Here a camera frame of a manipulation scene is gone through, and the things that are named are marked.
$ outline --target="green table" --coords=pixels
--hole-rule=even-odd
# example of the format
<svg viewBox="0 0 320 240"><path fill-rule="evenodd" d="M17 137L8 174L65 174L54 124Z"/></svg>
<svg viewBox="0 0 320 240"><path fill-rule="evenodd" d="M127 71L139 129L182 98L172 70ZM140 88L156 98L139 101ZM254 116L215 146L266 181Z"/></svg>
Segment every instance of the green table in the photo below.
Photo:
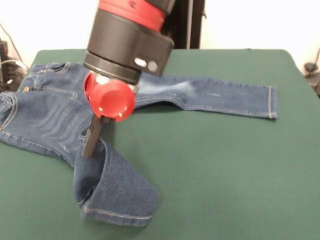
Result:
<svg viewBox="0 0 320 240"><path fill-rule="evenodd" d="M83 57L83 50L44 50L34 63ZM160 194L145 228L81 219L66 162L0 143L1 239L320 239L320 102L291 56L175 50L165 73L277 86L279 119L164 104L117 124L114 147Z"/></svg>

